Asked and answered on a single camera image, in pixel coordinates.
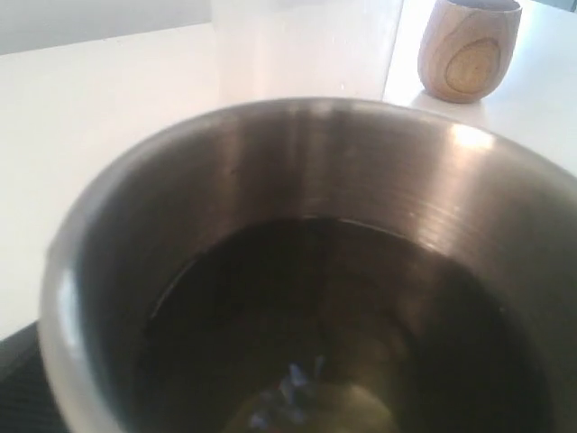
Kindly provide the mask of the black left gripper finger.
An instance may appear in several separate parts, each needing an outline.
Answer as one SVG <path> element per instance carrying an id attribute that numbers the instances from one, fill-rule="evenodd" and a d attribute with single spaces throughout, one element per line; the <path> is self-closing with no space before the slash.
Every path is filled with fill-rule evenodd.
<path id="1" fill-rule="evenodd" d="M 4 433 L 68 433 L 41 359 L 37 324 L 1 341 L 0 426 Z"/>

